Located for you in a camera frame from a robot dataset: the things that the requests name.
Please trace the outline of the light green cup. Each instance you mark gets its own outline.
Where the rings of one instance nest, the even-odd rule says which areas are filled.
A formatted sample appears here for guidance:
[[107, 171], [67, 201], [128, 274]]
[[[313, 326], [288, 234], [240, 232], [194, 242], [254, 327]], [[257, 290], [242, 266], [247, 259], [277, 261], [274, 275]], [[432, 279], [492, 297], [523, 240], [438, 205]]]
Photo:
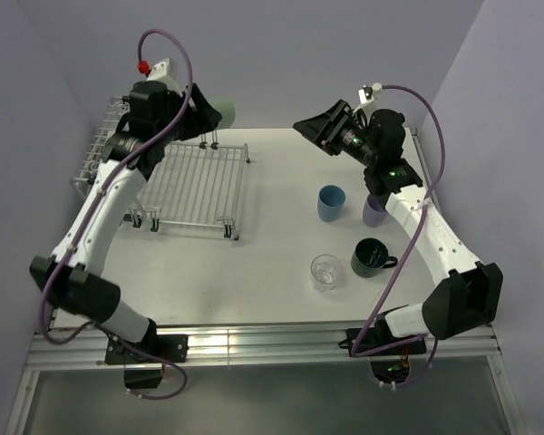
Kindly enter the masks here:
[[215, 100], [212, 107], [221, 115], [221, 120], [218, 123], [219, 131], [230, 128], [236, 120], [236, 109], [231, 100]]

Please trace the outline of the blue cup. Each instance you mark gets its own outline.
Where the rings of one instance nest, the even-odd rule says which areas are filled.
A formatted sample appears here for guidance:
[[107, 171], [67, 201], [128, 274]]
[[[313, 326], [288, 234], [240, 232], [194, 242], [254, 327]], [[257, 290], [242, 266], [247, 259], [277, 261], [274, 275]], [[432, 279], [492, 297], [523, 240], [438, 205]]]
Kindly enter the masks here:
[[317, 213], [324, 222], [333, 222], [338, 219], [344, 204], [345, 192], [338, 186], [328, 185], [318, 192]]

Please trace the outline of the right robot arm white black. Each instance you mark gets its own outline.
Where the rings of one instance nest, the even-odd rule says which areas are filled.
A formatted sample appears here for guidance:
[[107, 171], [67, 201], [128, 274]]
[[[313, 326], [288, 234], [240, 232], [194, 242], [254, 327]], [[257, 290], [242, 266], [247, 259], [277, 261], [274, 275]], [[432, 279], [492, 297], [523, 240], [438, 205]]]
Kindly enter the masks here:
[[483, 263], [455, 235], [427, 196], [427, 188], [403, 157], [406, 131], [400, 112], [379, 109], [362, 126], [343, 100], [293, 128], [330, 156], [345, 153], [364, 166], [364, 182], [411, 237], [427, 265], [434, 289], [421, 304], [384, 314], [374, 331], [376, 347], [394, 353], [406, 337], [430, 334], [445, 340], [494, 321], [503, 273]]

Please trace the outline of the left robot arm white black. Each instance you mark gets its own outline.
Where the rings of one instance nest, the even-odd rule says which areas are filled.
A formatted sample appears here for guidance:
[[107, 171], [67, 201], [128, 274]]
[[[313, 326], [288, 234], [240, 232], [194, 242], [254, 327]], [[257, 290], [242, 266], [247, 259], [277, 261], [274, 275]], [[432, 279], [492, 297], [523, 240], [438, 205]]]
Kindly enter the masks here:
[[42, 306], [85, 318], [126, 342], [138, 362], [160, 354], [157, 325], [121, 298], [102, 277], [106, 257], [124, 214], [175, 140], [211, 132], [222, 120], [197, 84], [178, 93], [158, 81], [137, 82], [123, 103], [129, 109], [102, 149], [92, 188], [64, 239], [29, 267]]

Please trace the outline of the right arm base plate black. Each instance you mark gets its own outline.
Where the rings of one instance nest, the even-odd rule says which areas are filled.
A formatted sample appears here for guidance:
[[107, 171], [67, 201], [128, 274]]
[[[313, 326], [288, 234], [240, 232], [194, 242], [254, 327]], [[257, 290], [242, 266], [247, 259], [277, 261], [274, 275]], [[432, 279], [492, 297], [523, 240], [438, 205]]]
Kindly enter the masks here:
[[371, 356], [402, 356], [426, 354], [425, 339], [411, 335], [395, 338], [381, 327], [370, 327], [360, 342], [358, 352], [371, 351]]

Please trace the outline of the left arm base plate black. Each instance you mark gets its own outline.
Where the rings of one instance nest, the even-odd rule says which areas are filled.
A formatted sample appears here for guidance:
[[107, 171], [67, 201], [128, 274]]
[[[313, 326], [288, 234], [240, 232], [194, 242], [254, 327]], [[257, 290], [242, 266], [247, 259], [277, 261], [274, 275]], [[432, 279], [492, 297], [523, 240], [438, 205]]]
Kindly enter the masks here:
[[110, 339], [104, 357], [107, 365], [133, 365], [155, 363], [156, 358], [171, 363], [184, 363], [187, 360], [189, 337], [186, 334], [160, 334], [150, 346], [127, 342], [128, 347], [119, 340]]

